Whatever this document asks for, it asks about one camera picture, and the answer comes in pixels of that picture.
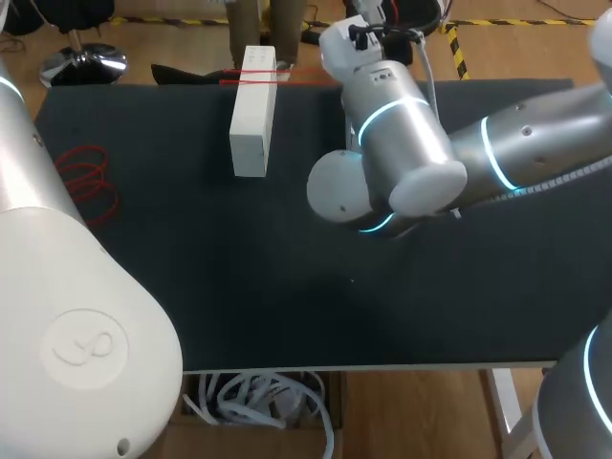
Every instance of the yellow black tape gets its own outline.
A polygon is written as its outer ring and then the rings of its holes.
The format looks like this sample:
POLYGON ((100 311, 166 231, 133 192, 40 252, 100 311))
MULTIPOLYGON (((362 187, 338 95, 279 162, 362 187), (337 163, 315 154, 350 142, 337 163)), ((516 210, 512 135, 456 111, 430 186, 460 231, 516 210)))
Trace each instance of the yellow black tape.
MULTIPOLYGON (((110 24, 118 26, 120 24, 166 24, 168 26, 183 27, 183 26, 227 26, 227 19, 167 19, 165 17, 134 17, 134 16, 113 16, 110 24)), ((302 22, 302 30, 307 30, 311 25, 307 21, 302 22)), ((262 23, 262 33, 269 33, 270 29, 262 23)))
POLYGON ((457 75, 459 79, 470 79, 470 74, 468 73, 468 66, 466 65, 466 60, 463 57, 463 53, 461 48, 459 48, 459 39, 457 38, 457 27, 453 27, 447 25, 446 28, 448 44, 450 45, 450 50, 452 51, 452 58, 455 61, 455 67, 457 68, 457 75))
POLYGON ((449 21, 453 26, 594 26, 595 19, 464 19, 449 21))

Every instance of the red wire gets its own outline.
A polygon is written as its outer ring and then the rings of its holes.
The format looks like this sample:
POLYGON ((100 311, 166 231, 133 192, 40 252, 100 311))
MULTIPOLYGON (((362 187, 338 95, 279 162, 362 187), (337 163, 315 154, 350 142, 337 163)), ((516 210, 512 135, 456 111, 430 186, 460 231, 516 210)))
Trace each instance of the red wire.
POLYGON ((103 214, 93 219, 87 220, 85 223, 89 226, 99 225, 110 218, 119 205, 119 194, 114 186, 104 180, 104 169, 108 165, 108 154, 104 148, 98 145, 83 145, 73 148, 61 154, 55 160, 55 168, 60 176, 65 175, 79 169, 92 169, 85 175, 73 179, 64 179, 64 185, 68 193, 73 198, 75 204, 85 202, 95 198, 101 191, 110 191, 113 194, 114 200, 112 206, 103 214), (76 154, 95 151, 101 155, 102 161, 100 164, 95 163, 71 163, 66 164, 76 154))
POLYGON ((400 23, 400 11, 398 10, 398 5, 395 3, 395 0, 391 0, 391 7, 393 7, 393 15, 395 19, 393 25, 397 26, 400 23))
POLYGON ((335 81, 255 81, 250 79, 222 79, 219 81, 220 84, 279 84, 282 86, 336 86, 338 85, 335 81))
POLYGON ((312 74, 323 73, 323 69, 311 68, 311 69, 294 69, 294 70, 240 70, 240 69, 226 69, 224 70, 227 74, 312 74))

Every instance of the black table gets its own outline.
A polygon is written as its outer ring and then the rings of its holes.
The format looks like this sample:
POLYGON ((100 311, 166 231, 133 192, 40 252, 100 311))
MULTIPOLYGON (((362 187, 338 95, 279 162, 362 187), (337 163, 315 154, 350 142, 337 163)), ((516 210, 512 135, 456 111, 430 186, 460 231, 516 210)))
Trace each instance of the black table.
MULTIPOLYGON (((442 123, 570 85, 439 84, 442 123)), ((37 120, 52 157, 107 148, 120 209, 94 233, 163 305, 186 371, 554 361, 610 309, 612 171, 377 240, 306 201, 312 165, 343 147, 339 90, 279 88, 263 180, 233 177, 234 97, 59 87, 37 120)))

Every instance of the white block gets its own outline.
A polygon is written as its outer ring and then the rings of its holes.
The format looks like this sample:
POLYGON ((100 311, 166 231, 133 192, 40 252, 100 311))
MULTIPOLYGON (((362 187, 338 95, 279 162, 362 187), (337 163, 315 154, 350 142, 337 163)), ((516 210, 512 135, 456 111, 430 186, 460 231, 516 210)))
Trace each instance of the white block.
POLYGON ((233 107, 229 144, 237 177, 265 177, 276 103, 276 54, 272 46, 248 46, 233 107))

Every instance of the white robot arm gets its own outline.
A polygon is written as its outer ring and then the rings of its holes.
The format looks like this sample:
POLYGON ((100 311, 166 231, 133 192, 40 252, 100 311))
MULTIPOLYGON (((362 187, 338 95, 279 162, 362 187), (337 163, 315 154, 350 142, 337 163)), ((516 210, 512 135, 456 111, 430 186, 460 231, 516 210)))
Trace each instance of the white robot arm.
POLYGON ((612 155, 611 18, 608 11, 591 37, 604 84, 526 100, 451 136, 408 70, 376 58, 376 36, 360 16, 335 24, 321 37, 324 66, 344 85, 342 104, 357 141, 352 151, 329 153, 315 165, 311 207, 360 232, 396 236, 440 212, 583 175, 577 169, 612 155), (365 34, 375 52, 359 46, 365 34), (342 53, 350 61, 328 62, 328 50, 351 45, 352 53, 342 53))
MULTIPOLYGON (((340 36, 329 33, 330 41, 340 36)), ((317 162, 312 209, 361 233, 395 237, 437 213, 561 186, 612 164, 612 9, 590 48, 601 84, 525 100, 447 136, 406 68, 381 59, 361 65, 354 47, 357 64, 330 73, 344 84, 359 151, 317 162)), ((545 459, 612 457, 611 348, 612 315, 544 379, 521 423, 545 459)))
POLYGON ((139 457, 179 396, 177 334, 83 224, 1 61, 0 106, 0 457, 139 457))

